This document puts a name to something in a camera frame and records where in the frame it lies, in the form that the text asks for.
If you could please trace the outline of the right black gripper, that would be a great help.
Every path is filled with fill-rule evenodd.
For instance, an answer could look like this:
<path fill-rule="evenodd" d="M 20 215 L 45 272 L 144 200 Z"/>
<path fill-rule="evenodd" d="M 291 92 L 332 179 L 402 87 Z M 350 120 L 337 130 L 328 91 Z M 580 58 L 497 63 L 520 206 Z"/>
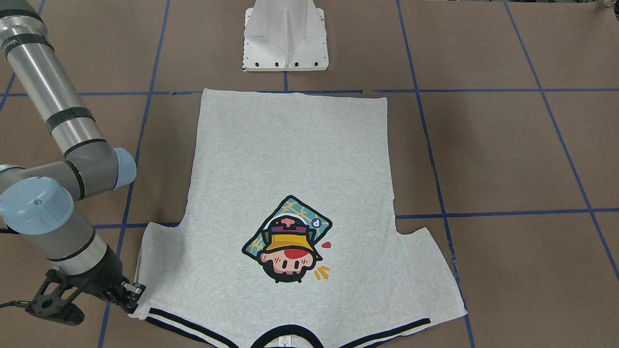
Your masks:
<path fill-rule="evenodd" d="M 83 293 L 120 306 L 128 314 L 136 311 L 138 301 L 146 290 L 139 282 L 128 283 L 122 273 L 121 260 L 109 246 L 91 270 L 73 276 L 73 286 Z"/>

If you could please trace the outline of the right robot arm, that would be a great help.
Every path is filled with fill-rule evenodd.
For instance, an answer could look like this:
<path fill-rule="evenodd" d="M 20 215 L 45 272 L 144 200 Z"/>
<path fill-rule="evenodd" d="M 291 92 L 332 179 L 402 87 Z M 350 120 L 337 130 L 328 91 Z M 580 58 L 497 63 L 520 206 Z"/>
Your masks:
<path fill-rule="evenodd" d="M 135 180 L 132 154 L 109 145 L 48 41 L 39 11 L 26 0 L 1 2 L 1 57 L 61 153 L 36 167 L 1 166 L 2 220 L 51 264 L 33 299 L 11 306 L 69 325 L 83 320 L 75 305 L 82 294 L 135 312 L 145 286 L 124 275 L 115 251 L 79 208 L 80 201 Z"/>

